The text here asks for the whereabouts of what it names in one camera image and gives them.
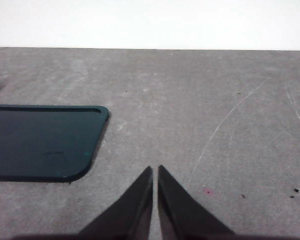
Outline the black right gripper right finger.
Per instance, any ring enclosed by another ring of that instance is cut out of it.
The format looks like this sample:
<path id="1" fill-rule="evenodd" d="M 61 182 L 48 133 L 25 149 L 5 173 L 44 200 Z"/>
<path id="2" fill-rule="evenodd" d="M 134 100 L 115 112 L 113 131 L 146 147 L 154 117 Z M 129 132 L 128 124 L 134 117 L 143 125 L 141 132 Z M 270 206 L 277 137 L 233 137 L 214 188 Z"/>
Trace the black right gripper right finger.
<path id="1" fill-rule="evenodd" d="M 158 167 L 157 190 L 164 240 L 227 240 L 236 236 L 195 201 L 163 165 Z"/>

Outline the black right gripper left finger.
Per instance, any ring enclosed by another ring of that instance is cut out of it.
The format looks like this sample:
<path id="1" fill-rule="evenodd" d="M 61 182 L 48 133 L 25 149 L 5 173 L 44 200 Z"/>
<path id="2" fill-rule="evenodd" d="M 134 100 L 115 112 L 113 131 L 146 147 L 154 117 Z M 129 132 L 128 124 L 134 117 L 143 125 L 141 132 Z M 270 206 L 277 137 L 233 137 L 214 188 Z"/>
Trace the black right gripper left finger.
<path id="1" fill-rule="evenodd" d="M 153 209 L 153 170 L 146 167 L 123 195 L 85 226 L 85 240 L 147 240 Z"/>

